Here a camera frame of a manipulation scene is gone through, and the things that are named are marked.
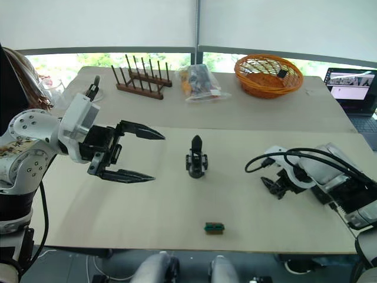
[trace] wicker basket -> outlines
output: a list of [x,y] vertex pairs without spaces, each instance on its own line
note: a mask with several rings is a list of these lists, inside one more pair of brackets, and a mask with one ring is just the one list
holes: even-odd
[[276,98],[298,90],[302,73],[291,62],[274,55],[253,54],[239,59],[234,71],[247,94]]

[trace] white window blind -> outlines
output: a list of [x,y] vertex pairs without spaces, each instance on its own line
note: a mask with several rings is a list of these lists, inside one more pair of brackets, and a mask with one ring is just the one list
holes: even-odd
[[15,50],[194,47],[193,0],[0,0],[0,42]]
[[201,0],[199,43],[377,62],[377,1]]

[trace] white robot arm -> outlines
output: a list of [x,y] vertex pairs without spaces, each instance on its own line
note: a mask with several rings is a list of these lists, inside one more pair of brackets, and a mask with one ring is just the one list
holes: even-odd
[[18,282],[36,258],[31,259],[34,230],[28,226],[32,200],[57,154],[67,154],[78,163],[90,162],[88,173],[105,180],[154,180],[142,173],[113,172],[106,167],[116,164],[121,151],[118,141],[124,133],[145,139],[164,136],[127,121],[120,121],[115,128],[93,125],[100,109],[92,103],[93,98],[77,94],[61,120],[45,110],[25,110],[0,137],[0,282]]
[[[257,160],[263,160],[261,166],[250,170],[249,166]],[[278,199],[288,190],[300,193],[309,189],[322,204],[328,204],[334,210],[340,207],[350,228],[360,230],[369,227],[359,234],[355,248],[367,269],[377,268],[376,182],[357,169],[332,143],[315,149],[287,150],[273,146],[249,161],[245,171],[251,173],[273,164],[281,169],[277,173],[277,181],[265,177],[261,179]]]

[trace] wire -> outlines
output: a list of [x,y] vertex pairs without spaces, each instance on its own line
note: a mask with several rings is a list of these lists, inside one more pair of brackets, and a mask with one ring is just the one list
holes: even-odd
[[87,282],[90,283],[90,279],[89,279],[89,256],[87,255],[87,258],[85,260],[85,269],[86,269],[86,272],[87,272]]
[[339,171],[343,172],[344,174],[346,174],[348,176],[351,176],[351,177],[357,179],[358,181],[360,181],[362,183],[369,183],[371,181],[369,178],[366,181],[363,176],[360,176],[360,174],[356,174],[354,172],[350,172],[349,170],[345,169],[344,167],[339,166],[338,164],[335,164],[334,162],[328,161],[326,159],[323,159],[323,158],[320,158],[320,157],[317,157],[317,156],[312,156],[312,155],[304,154],[304,153],[295,153],[295,152],[274,152],[274,153],[267,153],[267,154],[263,154],[263,155],[257,156],[255,158],[251,159],[251,161],[247,162],[247,164],[245,166],[245,172],[246,173],[253,172],[254,169],[253,170],[248,170],[247,169],[252,163],[254,163],[255,161],[257,161],[259,159],[262,159],[262,158],[265,158],[265,157],[270,157],[270,156],[299,156],[299,157],[306,157],[308,159],[313,159],[313,160],[322,162],[322,163],[324,163],[326,165],[329,165],[330,167],[338,169]]
[[253,169],[253,170],[249,170],[249,171],[247,171],[247,172],[248,172],[248,173],[253,173],[253,172],[258,171],[258,170],[260,170],[260,169],[262,169],[262,168],[264,168],[264,167],[261,165],[261,166],[255,168],[255,169]]
[[134,276],[134,274],[132,274],[131,276],[126,277],[126,278],[115,278],[115,277],[111,277],[111,276],[107,275],[105,272],[100,270],[100,268],[98,267],[97,262],[95,261],[95,256],[93,257],[93,264],[94,264],[94,267],[96,268],[96,270],[100,274],[105,275],[108,279],[113,280],[113,281],[126,281],[126,280],[130,280]]
[[289,149],[288,150],[288,152],[301,152],[301,151],[304,151],[304,152],[315,152],[315,153],[319,153],[319,154],[325,155],[327,157],[330,157],[333,160],[335,160],[335,161],[339,162],[340,164],[344,165],[345,167],[347,167],[351,171],[353,171],[353,172],[355,172],[357,174],[360,174],[361,176],[363,176],[363,177],[369,179],[371,182],[373,182],[371,178],[367,177],[360,170],[358,170],[357,168],[353,167],[351,164],[349,164],[348,162],[344,161],[343,159],[335,156],[332,153],[324,152],[323,150],[319,150],[319,149],[311,149],[311,148],[307,148],[307,147],[297,147],[297,148]]
[[363,273],[364,268],[364,263],[361,260],[355,263],[351,271],[349,282],[356,283],[356,281],[360,278],[361,274]]
[[56,252],[57,250],[56,249],[48,249],[47,251],[45,251],[43,254],[41,254],[40,256],[38,256],[38,258],[42,258],[43,256],[45,256],[46,254],[48,254],[49,252]]
[[297,168],[297,169],[301,169],[301,170],[302,170],[302,168],[301,168],[300,166],[298,166],[298,165],[296,165],[296,164],[293,164],[291,161],[289,161],[289,159],[288,159],[288,157],[287,157],[286,155],[284,155],[284,161],[285,161],[286,163],[288,163],[289,165],[291,165],[292,167],[295,167],[295,168]]
[[34,262],[37,260],[38,256],[40,255],[43,247],[45,246],[45,243],[46,243],[46,239],[47,239],[47,234],[48,234],[48,211],[47,211],[47,202],[46,202],[46,194],[45,194],[45,187],[43,185],[43,182],[41,181],[39,183],[39,189],[41,191],[41,197],[42,197],[42,206],[43,206],[43,215],[44,215],[44,218],[45,218],[45,230],[44,230],[44,233],[43,233],[43,237],[42,237],[42,241],[41,241],[41,244],[39,245],[39,248],[37,249],[35,255],[33,256],[33,258],[31,259],[29,265],[27,267],[24,268],[24,270],[22,271],[22,274],[25,274],[27,272],[27,270],[29,270],[29,268],[34,264]]

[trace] laptop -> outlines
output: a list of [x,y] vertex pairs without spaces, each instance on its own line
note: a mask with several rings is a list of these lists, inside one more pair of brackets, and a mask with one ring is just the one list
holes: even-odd
[[329,68],[325,84],[358,132],[377,151],[377,70]]

